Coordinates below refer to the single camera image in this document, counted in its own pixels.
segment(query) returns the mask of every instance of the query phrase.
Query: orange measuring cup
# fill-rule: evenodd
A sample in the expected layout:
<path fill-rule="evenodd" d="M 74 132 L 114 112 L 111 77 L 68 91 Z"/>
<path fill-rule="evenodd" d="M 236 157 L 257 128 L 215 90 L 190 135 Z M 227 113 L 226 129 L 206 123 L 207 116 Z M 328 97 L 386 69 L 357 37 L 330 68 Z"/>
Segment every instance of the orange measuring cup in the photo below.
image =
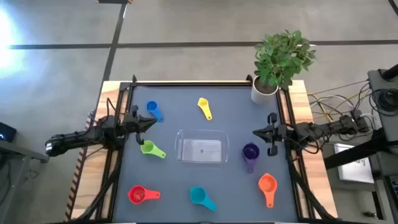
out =
<path fill-rule="evenodd" d="M 260 178 L 259 189 L 266 196 L 267 208 L 274 207 L 274 196 L 277 188 L 278 188 L 278 183 L 276 182 L 276 179 L 273 176 L 269 174 L 264 174 Z"/>

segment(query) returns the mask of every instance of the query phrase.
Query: measuring cup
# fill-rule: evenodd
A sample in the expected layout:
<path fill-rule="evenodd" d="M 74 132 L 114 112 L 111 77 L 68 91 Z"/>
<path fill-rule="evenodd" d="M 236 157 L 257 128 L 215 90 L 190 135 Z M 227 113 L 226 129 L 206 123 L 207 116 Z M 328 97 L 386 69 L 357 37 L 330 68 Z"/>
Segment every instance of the measuring cup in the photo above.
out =
<path fill-rule="evenodd" d="M 191 202 L 215 212 L 217 210 L 216 204 L 207 196 L 205 189 L 202 187 L 192 187 L 190 191 Z"/>
<path fill-rule="evenodd" d="M 141 185 L 135 185 L 128 193 L 130 201 L 134 205 L 138 205 L 146 200 L 155 200 L 160 198 L 160 192 L 147 190 Z"/>
<path fill-rule="evenodd" d="M 166 153 L 160 150 L 152 141 L 145 140 L 144 144 L 141 145 L 141 151 L 144 154 L 152 154 L 155 156 L 159 156 L 164 159 L 166 157 Z"/>
<path fill-rule="evenodd" d="M 157 103 L 155 101 L 148 101 L 147 103 L 147 111 L 151 112 L 155 117 L 158 122 L 163 122 L 163 116 L 162 113 L 160 112 Z"/>
<path fill-rule="evenodd" d="M 275 191 L 277 188 L 278 188 L 278 184 L 276 182 L 276 179 L 273 176 L 271 176 L 269 174 L 264 174 L 260 178 L 259 189 L 266 196 L 267 208 L 274 207 L 274 196 L 275 196 Z"/>
<path fill-rule="evenodd" d="M 207 120 L 211 120 L 213 117 L 211 115 L 210 107 L 209 107 L 209 101 L 204 99 L 204 98 L 199 98 L 198 101 L 198 106 L 200 109 L 203 111 L 205 114 L 205 117 Z"/>
<path fill-rule="evenodd" d="M 260 155 L 260 149 L 252 142 L 245 145 L 242 149 L 242 156 L 246 166 L 248 167 L 249 173 L 253 172 L 256 160 Z"/>

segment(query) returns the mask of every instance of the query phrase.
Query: wooden board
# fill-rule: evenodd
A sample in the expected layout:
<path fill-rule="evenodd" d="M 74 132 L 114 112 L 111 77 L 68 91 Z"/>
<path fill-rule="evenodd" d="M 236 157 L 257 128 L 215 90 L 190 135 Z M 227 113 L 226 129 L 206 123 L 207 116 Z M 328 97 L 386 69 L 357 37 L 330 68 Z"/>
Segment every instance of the wooden board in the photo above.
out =
<path fill-rule="evenodd" d="M 116 105 L 116 101 L 119 95 L 119 86 L 120 82 L 118 81 L 109 81 L 104 82 L 101 90 L 101 96 L 99 98 L 99 103 L 97 107 L 96 120 L 98 118 L 102 118 L 106 116 L 106 99 L 109 98 L 113 105 Z M 293 85 L 289 88 L 290 97 L 292 100 L 292 105 L 294 109 L 294 115 L 296 123 L 299 122 L 312 122 L 312 113 L 310 109 L 310 105 L 307 98 L 307 91 L 305 89 L 304 82 L 302 80 L 294 80 Z M 123 108 L 121 111 L 124 111 L 124 106 L 126 105 L 126 95 L 124 93 L 123 97 Z M 282 104 L 286 105 L 285 97 L 282 95 Z M 285 117 L 288 118 L 289 115 L 287 113 L 286 106 L 284 106 L 284 114 Z M 112 108 L 109 109 L 109 113 L 113 114 L 114 111 Z M 84 156 L 98 149 L 99 146 L 89 147 L 85 152 Z M 117 152 L 113 153 L 112 160 L 114 164 L 114 160 L 116 159 Z M 326 210 L 337 217 L 337 211 L 335 207 L 335 202 L 333 200 L 333 196 L 331 193 L 331 188 L 329 184 L 329 180 L 326 174 L 325 164 L 323 162 L 323 158 L 321 154 L 309 154 L 307 152 L 303 152 L 303 159 L 305 163 L 305 169 L 307 171 L 308 183 L 309 186 L 319 200 L 319 202 L 326 208 Z M 101 180 L 104 171 L 104 164 L 106 160 L 106 150 L 100 150 L 96 154 L 93 154 L 89 158 L 84 160 L 84 163 L 78 161 L 78 165 L 80 165 L 80 175 L 76 176 L 76 184 L 72 184 L 74 187 L 74 191 L 71 188 L 70 198 L 68 200 L 68 204 L 71 206 L 67 206 L 67 213 L 69 211 L 70 215 L 66 216 L 66 220 L 69 218 L 77 218 L 81 215 L 85 208 L 92 202 L 95 195 L 98 193 L 101 187 Z M 300 194 L 300 203 L 303 208 L 303 216 L 308 217 L 308 210 L 306 209 L 306 204 L 304 200 L 304 194 L 299 189 Z M 109 206 L 109 196 L 110 191 L 107 193 L 107 196 L 104 201 L 104 209 L 103 216 L 105 217 L 108 214 L 108 206 Z"/>

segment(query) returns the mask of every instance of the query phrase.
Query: teal measuring cup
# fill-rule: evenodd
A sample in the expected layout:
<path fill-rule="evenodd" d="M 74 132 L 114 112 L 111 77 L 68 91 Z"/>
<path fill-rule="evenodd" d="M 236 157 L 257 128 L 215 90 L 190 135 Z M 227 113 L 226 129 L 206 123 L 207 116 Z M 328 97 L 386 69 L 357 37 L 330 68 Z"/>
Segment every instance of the teal measuring cup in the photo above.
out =
<path fill-rule="evenodd" d="M 202 187 L 192 187 L 190 191 L 191 202 L 197 205 L 202 205 L 211 211 L 217 210 L 216 204 L 209 198 L 205 189 Z"/>

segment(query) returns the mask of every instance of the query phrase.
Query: gray floor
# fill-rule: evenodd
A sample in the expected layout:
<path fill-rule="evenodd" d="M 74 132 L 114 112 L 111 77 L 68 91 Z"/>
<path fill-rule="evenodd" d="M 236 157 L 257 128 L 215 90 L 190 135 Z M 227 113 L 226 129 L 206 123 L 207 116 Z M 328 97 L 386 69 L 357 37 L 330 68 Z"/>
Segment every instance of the gray floor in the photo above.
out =
<path fill-rule="evenodd" d="M 0 99 L 0 121 L 18 129 L 19 145 L 44 152 L 51 135 L 84 128 L 109 50 L 2 50 L 3 44 L 107 44 L 119 10 L 92 0 L 0 0 L 0 94 L 7 96 Z M 310 40 L 398 39 L 398 17 L 387 0 L 134 0 L 124 18 L 120 43 L 258 41 L 284 29 L 300 29 Z M 398 58 L 398 45 L 315 49 L 316 64 L 295 77 L 309 92 L 364 80 L 368 70 L 389 68 Z M 241 80 L 254 70 L 254 53 L 252 47 L 119 49 L 110 80 L 132 74 L 140 80 Z M 350 96 L 361 86 L 320 96 Z M 361 109 L 370 112 L 366 102 Z M 24 184 L 10 223 L 62 221 L 75 161 L 70 151 L 47 165 L 33 164 L 40 175 Z M 341 218 L 375 222 L 359 214 L 373 209 L 368 193 L 333 189 L 333 196 Z M 25 215 L 16 215 L 22 210 Z"/>

